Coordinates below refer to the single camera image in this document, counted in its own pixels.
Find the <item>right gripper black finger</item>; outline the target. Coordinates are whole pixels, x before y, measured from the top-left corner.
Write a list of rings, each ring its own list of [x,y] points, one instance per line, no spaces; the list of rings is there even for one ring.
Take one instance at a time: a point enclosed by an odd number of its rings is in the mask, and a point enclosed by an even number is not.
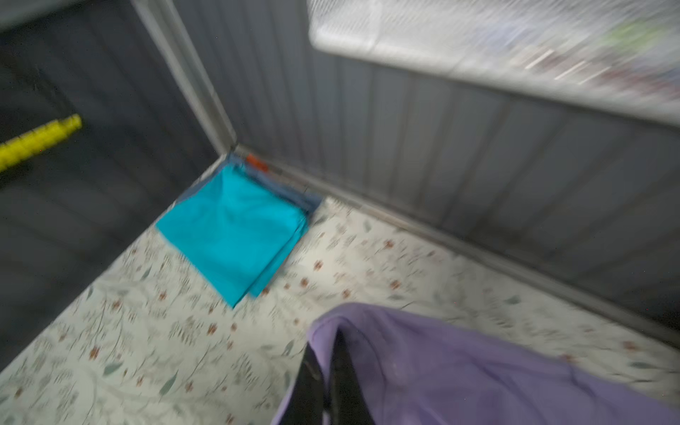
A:
[[[363,398],[345,337],[338,331],[331,348],[329,373],[322,373],[307,346],[281,424],[373,424]]]

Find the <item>purple printed t shirt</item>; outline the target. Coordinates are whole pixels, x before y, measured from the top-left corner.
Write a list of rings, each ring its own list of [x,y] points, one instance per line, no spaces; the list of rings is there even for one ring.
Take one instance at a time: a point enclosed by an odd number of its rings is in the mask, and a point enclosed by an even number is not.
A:
[[[676,424],[676,408],[471,330],[349,303],[318,318],[312,347],[329,373],[345,337],[373,424]]]

